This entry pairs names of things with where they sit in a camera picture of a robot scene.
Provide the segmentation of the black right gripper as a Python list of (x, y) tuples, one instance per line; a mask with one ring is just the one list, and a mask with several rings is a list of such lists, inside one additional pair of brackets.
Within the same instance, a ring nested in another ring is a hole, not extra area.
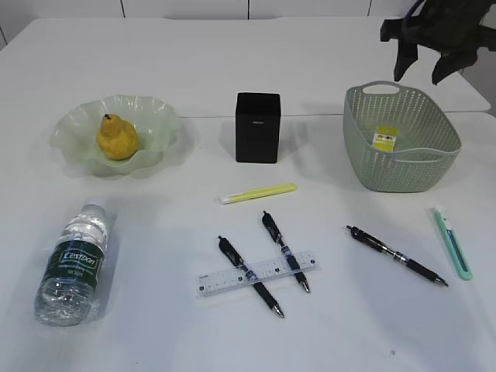
[(381, 41), (398, 40), (394, 80), (400, 81), (418, 60), (417, 45), (445, 52), (432, 72), (433, 84), (472, 66), (477, 51), (469, 49), (491, 45), (491, 29), (482, 25), (490, 8), (485, 0), (417, 1), (401, 18), (384, 20)]

